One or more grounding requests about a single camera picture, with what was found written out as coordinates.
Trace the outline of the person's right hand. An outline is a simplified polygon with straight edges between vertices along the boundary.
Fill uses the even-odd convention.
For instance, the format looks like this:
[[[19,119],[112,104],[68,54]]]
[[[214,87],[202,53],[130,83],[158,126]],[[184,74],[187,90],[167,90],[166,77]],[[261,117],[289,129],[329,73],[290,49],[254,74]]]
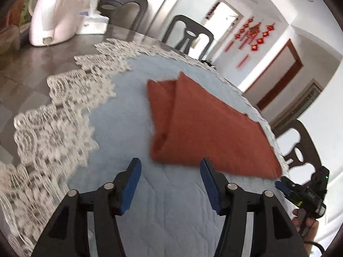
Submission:
[[[299,232],[301,221],[298,219],[298,209],[294,209],[292,214],[294,215],[292,223],[295,226],[296,230]],[[319,228],[319,222],[313,218],[308,218],[306,220],[306,226],[309,228],[309,230],[305,236],[305,241],[314,241]]]

